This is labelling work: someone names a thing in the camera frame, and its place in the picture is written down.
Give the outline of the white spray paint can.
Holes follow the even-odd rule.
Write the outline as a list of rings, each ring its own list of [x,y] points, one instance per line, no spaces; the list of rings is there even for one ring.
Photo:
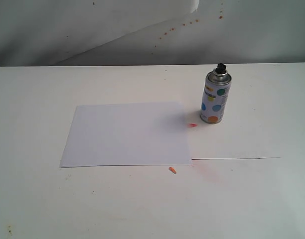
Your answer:
[[[232,77],[226,68],[225,64],[219,63],[206,75],[199,113],[200,118],[206,123],[217,124],[223,119],[232,83]]]

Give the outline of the white paper sheet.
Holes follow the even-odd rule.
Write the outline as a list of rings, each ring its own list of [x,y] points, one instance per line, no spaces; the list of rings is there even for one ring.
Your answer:
[[[77,106],[60,166],[190,165],[178,102]]]

